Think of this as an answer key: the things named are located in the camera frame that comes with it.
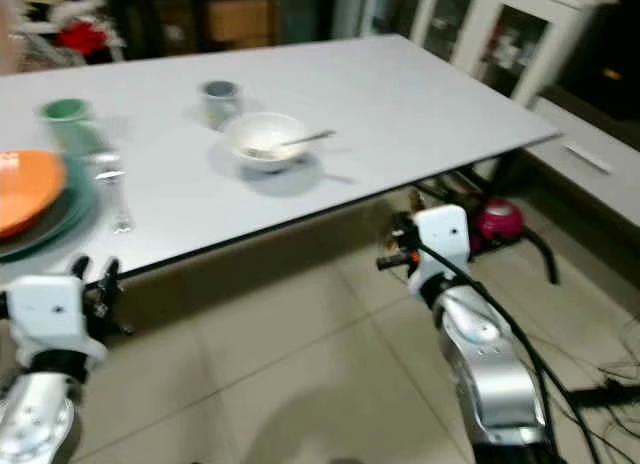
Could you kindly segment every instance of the plate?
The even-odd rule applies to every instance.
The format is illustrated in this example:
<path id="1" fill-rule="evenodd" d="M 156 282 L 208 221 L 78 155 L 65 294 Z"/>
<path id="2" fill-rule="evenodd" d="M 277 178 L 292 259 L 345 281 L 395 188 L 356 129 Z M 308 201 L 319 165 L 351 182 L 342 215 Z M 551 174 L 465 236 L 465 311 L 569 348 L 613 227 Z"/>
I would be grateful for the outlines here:
<path id="1" fill-rule="evenodd" d="M 0 153 L 0 237 L 16 234 L 37 221 L 60 195 L 66 169 L 46 151 Z"/>
<path id="2" fill-rule="evenodd" d="M 0 261 L 20 259 L 52 239 L 61 237 L 78 224 L 95 203 L 95 191 L 80 163 L 65 157 L 64 164 L 67 184 L 58 199 L 41 213 L 32 227 L 0 239 Z"/>

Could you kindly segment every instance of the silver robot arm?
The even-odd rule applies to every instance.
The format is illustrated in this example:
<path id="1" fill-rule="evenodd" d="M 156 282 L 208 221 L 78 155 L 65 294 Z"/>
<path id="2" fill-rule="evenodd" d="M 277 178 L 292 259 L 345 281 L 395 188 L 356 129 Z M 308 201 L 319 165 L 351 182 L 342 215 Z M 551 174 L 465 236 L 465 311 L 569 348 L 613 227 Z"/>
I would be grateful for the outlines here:
<path id="1" fill-rule="evenodd" d="M 104 338 L 129 333 L 112 320 L 120 293 L 118 262 L 112 261 L 93 298 L 82 274 L 24 276 L 0 299 L 18 350 L 20 374 L 0 395 L 0 464 L 62 464 L 80 440 L 77 408 L 89 373 L 106 359 Z"/>
<path id="2" fill-rule="evenodd" d="M 451 366 L 465 428 L 478 463 L 556 463 L 549 454 L 534 381 L 514 351 L 508 323 L 471 286 L 419 249 L 422 243 L 469 273 L 465 211 L 445 205 L 392 223 L 399 252 L 379 269 L 409 266 L 409 291 L 432 311 Z"/>

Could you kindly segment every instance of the white cabinet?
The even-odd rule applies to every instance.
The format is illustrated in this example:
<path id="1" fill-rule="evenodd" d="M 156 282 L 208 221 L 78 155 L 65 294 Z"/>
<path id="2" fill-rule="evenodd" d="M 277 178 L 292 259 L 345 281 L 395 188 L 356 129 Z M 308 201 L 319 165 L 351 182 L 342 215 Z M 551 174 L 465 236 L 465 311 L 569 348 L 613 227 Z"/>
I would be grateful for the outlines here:
<path id="1" fill-rule="evenodd" d="M 523 105 L 613 0 L 419 0 L 411 40 Z"/>

